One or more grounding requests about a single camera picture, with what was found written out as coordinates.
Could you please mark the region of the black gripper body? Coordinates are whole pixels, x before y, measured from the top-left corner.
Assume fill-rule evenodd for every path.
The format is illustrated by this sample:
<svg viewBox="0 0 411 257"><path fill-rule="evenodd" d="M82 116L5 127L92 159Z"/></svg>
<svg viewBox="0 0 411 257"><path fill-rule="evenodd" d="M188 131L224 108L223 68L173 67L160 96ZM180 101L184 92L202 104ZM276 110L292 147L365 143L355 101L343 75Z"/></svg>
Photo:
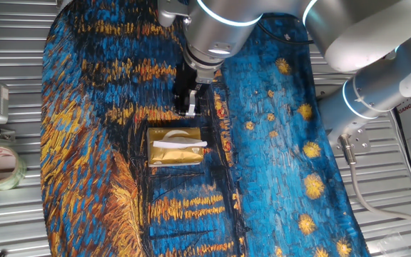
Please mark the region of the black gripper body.
<svg viewBox="0 0 411 257"><path fill-rule="evenodd" d="M202 84L196 81L197 71L192 69L186 62L181 62L176 66L176 78L174 81L174 94L182 95L190 90L196 90L199 95L203 95L209 88L209 84Z"/></svg>

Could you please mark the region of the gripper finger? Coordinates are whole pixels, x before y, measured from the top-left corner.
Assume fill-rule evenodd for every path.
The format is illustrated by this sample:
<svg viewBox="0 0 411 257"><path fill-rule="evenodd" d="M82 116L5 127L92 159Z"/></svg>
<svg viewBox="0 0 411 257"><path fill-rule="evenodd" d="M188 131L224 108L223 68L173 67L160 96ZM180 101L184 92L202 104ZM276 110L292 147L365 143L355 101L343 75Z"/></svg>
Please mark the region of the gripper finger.
<svg viewBox="0 0 411 257"><path fill-rule="evenodd" d="M188 111L188 97L185 94L174 94L175 110L178 115Z"/></svg>
<svg viewBox="0 0 411 257"><path fill-rule="evenodd" d="M194 117L196 115L196 90L189 90L188 97L186 99L186 116Z"/></svg>

